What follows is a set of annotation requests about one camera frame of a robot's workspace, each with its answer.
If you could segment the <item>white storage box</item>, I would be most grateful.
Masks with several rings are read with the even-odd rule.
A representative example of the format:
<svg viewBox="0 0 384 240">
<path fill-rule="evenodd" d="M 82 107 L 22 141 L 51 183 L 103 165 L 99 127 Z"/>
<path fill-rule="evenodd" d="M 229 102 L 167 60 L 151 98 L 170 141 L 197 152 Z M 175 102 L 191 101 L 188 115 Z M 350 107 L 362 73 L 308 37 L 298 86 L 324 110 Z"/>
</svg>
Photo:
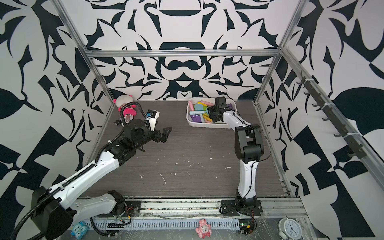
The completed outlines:
<svg viewBox="0 0 384 240">
<path fill-rule="evenodd" d="M 191 98 L 188 100 L 186 119 L 191 127 L 230 129 L 231 127 L 222 122 L 212 122 L 208 114 L 208 107 L 215 105 L 214 98 Z"/>
</svg>

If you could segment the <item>pink bear toy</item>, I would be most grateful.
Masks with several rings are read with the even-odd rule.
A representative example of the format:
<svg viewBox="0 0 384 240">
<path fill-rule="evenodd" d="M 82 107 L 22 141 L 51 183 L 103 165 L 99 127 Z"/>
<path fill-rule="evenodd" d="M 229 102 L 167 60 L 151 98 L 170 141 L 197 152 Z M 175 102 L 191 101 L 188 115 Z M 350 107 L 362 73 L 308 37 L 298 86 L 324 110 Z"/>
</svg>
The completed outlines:
<svg viewBox="0 0 384 240">
<path fill-rule="evenodd" d="M 210 237 L 212 234 L 211 225 L 208 224 L 205 219 L 199 220 L 199 226 L 195 228 L 195 232 L 201 239 L 204 239 L 205 237 Z"/>
</svg>

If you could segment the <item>green circuit board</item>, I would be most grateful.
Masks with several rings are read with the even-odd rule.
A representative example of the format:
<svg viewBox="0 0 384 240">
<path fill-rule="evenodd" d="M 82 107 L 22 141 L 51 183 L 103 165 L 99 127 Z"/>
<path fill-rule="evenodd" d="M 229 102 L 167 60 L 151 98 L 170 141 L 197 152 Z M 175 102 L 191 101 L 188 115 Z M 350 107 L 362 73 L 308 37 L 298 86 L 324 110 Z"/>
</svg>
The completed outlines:
<svg viewBox="0 0 384 240">
<path fill-rule="evenodd" d="M 251 234 L 254 230 L 257 224 L 253 219 L 240 219 L 239 220 L 239 229 L 240 229 L 240 234 L 243 235 L 249 235 Z"/>
</svg>

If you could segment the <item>white alarm clock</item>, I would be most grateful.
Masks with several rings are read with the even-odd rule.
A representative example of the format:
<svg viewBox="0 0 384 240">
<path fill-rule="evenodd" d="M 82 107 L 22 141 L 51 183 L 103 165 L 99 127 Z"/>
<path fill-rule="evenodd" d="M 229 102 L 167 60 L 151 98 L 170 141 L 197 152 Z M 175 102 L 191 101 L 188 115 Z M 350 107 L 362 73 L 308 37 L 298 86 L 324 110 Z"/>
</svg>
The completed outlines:
<svg viewBox="0 0 384 240">
<path fill-rule="evenodd" d="M 294 219 L 281 219 L 278 223 L 278 229 L 282 240 L 300 240 L 303 236 L 301 225 Z"/>
</svg>

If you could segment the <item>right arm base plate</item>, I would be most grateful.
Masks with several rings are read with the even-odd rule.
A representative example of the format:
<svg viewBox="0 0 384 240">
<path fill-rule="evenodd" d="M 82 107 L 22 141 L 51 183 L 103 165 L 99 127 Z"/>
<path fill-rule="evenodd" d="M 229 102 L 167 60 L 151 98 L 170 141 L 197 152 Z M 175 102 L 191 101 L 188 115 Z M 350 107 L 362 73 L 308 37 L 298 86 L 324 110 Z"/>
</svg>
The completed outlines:
<svg viewBox="0 0 384 240">
<path fill-rule="evenodd" d="M 256 196 L 249 199 L 236 197 L 234 200 L 222 200 L 219 212 L 226 217 L 240 215 L 259 217 L 262 215 L 263 208 Z"/>
</svg>

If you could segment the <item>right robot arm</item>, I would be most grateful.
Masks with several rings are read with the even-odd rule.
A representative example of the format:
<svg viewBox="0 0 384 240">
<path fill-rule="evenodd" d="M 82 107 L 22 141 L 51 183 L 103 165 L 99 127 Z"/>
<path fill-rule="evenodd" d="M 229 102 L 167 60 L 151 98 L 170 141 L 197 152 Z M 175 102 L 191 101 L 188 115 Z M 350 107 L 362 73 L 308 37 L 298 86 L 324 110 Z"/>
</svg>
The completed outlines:
<svg viewBox="0 0 384 240">
<path fill-rule="evenodd" d="M 240 182 L 235 203 L 239 209 L 254 206 L 257 200 L 257 167 L 264 155 L 260 126 L 252 125 L 240 117 L 224 97 L 215 98 L 215 104 L 208 108 L 208 114 L 214 123 L 222 121 L 234 130 L 235 154 L 240 161 Z"/>
</svg>

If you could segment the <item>pink white plush doll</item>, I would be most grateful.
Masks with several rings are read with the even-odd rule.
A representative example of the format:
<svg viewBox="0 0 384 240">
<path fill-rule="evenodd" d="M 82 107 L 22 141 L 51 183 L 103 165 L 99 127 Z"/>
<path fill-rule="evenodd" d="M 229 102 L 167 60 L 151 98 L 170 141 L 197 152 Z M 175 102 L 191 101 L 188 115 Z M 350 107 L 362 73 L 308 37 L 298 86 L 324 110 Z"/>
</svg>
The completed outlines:
<svg viewBox="0 0 384 240">
<path fill-rule="evenodd" d="M 113 99 L 113 103 L 118 108 L 119 113 L 123 114 L 123 117 L 135 117 L 137 115 L 136 105 L 130 105 L 134 102 L 134 99 L 131 95 L 121 95 L 116 99 Z"/>
</svg>

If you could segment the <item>black wall hook rail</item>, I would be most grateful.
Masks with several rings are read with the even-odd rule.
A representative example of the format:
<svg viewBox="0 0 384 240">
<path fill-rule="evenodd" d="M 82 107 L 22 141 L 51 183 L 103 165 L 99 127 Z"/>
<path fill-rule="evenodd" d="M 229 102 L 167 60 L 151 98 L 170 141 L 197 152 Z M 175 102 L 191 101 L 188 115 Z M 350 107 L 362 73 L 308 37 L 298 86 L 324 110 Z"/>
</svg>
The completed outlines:
<svg viewBox="0 0 384 240">
<path fill-rule="evenodd" d="M 334 137 L 343 138 L 351 148 L 353 152 L 351 156 L 359 159 L 366 157 L 367 153 L 364 149 L 361 135 L 348 123 L 336 104 L 330 100 L 317 82 L 314 79 L 302 77 L 298 84 L 305 87 L 307 89 L 305 94 L 310 95 L 315 100 L 316 103 L 313 104 L 313 107 L 319 108 L 324 112 L 326 117 L 323 118 L 323 121 L 330 121 L 338 131 L 334 134 Z"/>
</svg>

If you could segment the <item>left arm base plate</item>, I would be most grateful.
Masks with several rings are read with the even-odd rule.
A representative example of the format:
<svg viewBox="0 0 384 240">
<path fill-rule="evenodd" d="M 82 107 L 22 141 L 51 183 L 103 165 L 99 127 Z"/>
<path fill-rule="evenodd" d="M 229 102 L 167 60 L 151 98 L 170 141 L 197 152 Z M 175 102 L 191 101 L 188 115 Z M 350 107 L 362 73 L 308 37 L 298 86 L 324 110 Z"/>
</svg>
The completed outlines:
<svg viewBox="0 0 384 240">
<path fill-rule="evenodd" d="M 125 203 L 117 203 L 110 213 L 97 215 L 99 218 L 109 217 L 133 217 L 140 213 L 141 201 L 125 201 Z"/>
</svg>

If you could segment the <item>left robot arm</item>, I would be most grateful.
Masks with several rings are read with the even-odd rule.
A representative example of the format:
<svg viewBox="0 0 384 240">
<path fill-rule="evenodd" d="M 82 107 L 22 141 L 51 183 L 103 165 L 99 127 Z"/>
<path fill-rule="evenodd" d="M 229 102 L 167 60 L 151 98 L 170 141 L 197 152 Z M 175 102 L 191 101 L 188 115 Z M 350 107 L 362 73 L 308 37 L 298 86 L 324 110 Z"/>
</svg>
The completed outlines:
<svg viewBox="0 0 384 240">
<path fill-rule="evenodd" d="M 51 188 L 38 188 L 32 197 L 31 219 L 41 236 L 54 240 L 74 224 L 98 215 L 122 216 L 127 209 L 125 198 L 117 191 L 87 199 L 78 198 L 105 175 L 124 165 L 137 150 L 151 141 L 164 143 L 172 128 L 155 129 L 156 121 L 129 121 L 117 139 L 106 144 L 96 159 L 79 172 Z"/>
</svg>

